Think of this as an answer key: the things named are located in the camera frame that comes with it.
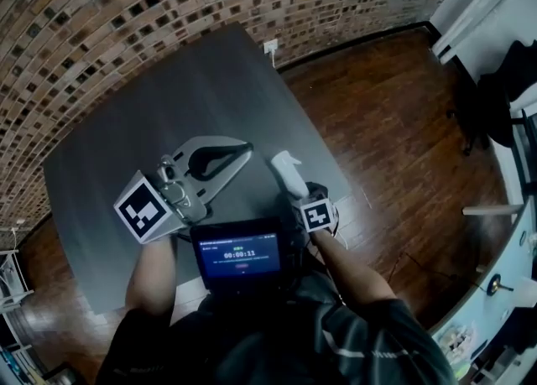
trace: black chair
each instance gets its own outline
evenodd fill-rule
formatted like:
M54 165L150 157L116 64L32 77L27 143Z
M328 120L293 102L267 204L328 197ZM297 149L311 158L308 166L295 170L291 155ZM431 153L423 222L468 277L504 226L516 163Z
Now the black chair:
M470 155L477 138L487 148L487 136L506 148L512 148L512 124L519 121L512 121L510 104L536 82L537 41L524 46L516 40L496 72L482 75L477 87L466 85L464 92L456 94L456 110L449 110L446 115L455 116L467 136L463 153Z

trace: black object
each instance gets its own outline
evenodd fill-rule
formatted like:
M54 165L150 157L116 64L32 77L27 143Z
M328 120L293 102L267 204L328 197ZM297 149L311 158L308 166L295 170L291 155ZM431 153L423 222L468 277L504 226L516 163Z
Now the black object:
M401 258L403 257L403 255L406 255L416 266L418 266L421 270L423 270L424 272L426 273L430 273L430 274L437 274L439 276L443 276L444 278L446 279L449 279L450 281L458 281L458 280L461 280L461 281L464 281L466 282L467 284L470 284L470 285L473 285L474 287L476 288L479 288L482 292L486 293L487 291L485 289L483 289L480 285L476 284L475 282L473 282L472 280L470 279L467 279L467 278L464 278L463 276L459 276L458 274L447 274L447 273L443 273L443 272L439 272L437 270L433 270L433 269L430 269L430 268L427 268L425 266L423 266L422 264L420 264L420 262L418 262L418 260L416 260L414 257L412 257L409 253L405 252L405 251L402 251L399 256L397 257L397 260L395 260L395 263L394 265L392 266L392 270L389 274L389 277L388 277L388 284L390 283L390 281L392 280L392 277L394 276L394 272L395 272L395 269L397 268L398 264L399 264L399 261L401 261Z
M145 214L147 207L152 207L153 214ZM160 205L149 188L142 184L119 206L119 212L127 224L139 237L143 237L164 216L166 211Z
M514 308L491 345L504 348L511 346L517 354L537 344L537 307Z
M493 296L498 292L499 289L505 289L511 292L514 291L514 289L512 288L502 285L502 275L496 273L494 276L491 277L490 282L488 283L487 295Z
M330 211L327 203L321 203L315 206L308 206L304 209L304 215L307 228L310 231L324 228L330 222Z
M526 242L526 230L524 230L522 232L522 235L520 236L520 239L519 239L519 246L521 247L522 245L524 245L524 242Z
M467 135L465 155L472 151L476 138L480 138L482 146L487 148L487 135L506 148L513 147L510 103L536 82L537 41L526 47L516 40L496 72L482 75L477 89L466 85L465 93L456 99L457 111L447 112L448 117L457 117Z
M248 151L253 151L251 143L226 147L199 148L194 151L188 161L190 174L198 180L210 180ZM208 170L211 167L211 162L215 160L218 160L218 165L214 169Z
M194 226L190 238L203 283L215 294L275 291L283 282L284 234L278 218Z
M535 127L534 118L528 118L528 116L526 115L526 112L523 110L522 117L512 118L511 123L524 127L526 136L528 138L530 155L531 157L537 157L537 128ZM534 164L532 163L531 160L529 162L529 166L530 166L529 174L530 174L531 180L529 182L525 182L524 179L521 179L522 194L524 197L528 195L537 194L537 181L534 180L535 168L533 167Z
M485 349L485 347L487 347L487 343L488 343L488 339L485 340L481 345L479 345L474 352L472 352L472 355L470 356L470 359L473 360L476 356L481 354L481 351L483 349Z
M6 348L11 345L17 345L17 341L13 337L12 331L8 327L8 323L3 315L0 317L0 345Z

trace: gray table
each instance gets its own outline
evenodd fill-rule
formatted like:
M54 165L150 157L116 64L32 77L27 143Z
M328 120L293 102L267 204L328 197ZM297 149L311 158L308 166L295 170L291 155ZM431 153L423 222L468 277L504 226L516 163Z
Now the gray table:
M113 210L137 169L200 135L253 143L253 158L211 203L211 221L278 213L281 190L266 160L288 149L306 180L340 200L349 186L319 133L239 24L197 40L108 99L45 160L50 204L65 255L95 313L123 306L140 246ZM199 276L180 242L178 284Z

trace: cable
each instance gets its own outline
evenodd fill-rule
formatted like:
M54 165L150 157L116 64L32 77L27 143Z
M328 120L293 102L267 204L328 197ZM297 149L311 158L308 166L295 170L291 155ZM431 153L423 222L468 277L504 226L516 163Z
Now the cable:
M337 237L336 237L337 235L339 235L339 237L345 242L345 249L349 250L349 244L347 243L347 239L345 237L343 237L343 235L341 233L338 233L338 232L336 232L336 235L334 236L335 239L337 239Z
M192 238L186 234L183 233L173 233L175 236L177 236L179 239L184 240L185 242L192 243Z
M412 262L414 262L416 264L416 266L418 266L419 268L421 268L424 272L427 272L427 273L431 273L431 274L437 274L437 275L440 275L440 276L443 276L444 278L448 278L450 281L455 281L457 279L460 279L460 280L463 280L465 282L467 282L468 284L470 285L473 285L474 287L477 287L479 288L483 293L486 293L487 290L486 289L483 289L480 285L476 284L475 282L471 281L470 279L468 278L464 278L463 276L459 276L458 274L452 274L452 275L449 275L447 273L443 273L443 272L438 272L437 270L432 270L430 268L426 268L425 266L422 266L418 260L416 260L414 257L412 257L410 254L408 254L407 252L402 252L401 254L399 254L399 257L397 258L397 261L395 262L394 264L394 267L392 268L392 272L390 273L389 275L389 278L388 278L388 283L389 281L391 280L392 276L394 275L394 271L395 271L395 268L397 267L397 264L399 263L401 257L403 257L403 255L406 255L408 258L410 258L410 260Z
M392 277L394 275L395 269L397 268L399 262L401 261L401 258L403 258L403 252L401 252L399 254L399 256L397 257L397 260L395 260L394 266L392 267L392 271L389 273L388 281L386 281L386 282L388 282L388 284L392 280Z

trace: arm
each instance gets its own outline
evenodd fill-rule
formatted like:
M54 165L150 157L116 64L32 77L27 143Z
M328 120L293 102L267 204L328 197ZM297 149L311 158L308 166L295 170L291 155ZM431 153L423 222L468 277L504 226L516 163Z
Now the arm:
M346 250L329 232L314 232L311 239L345 303L353 310L374 301L397 299L382 276L362 263L357 252Z
M142 246L128 283L125 304L129 309L160 316L170 314L175 301L175 255L171 239L163 237Z

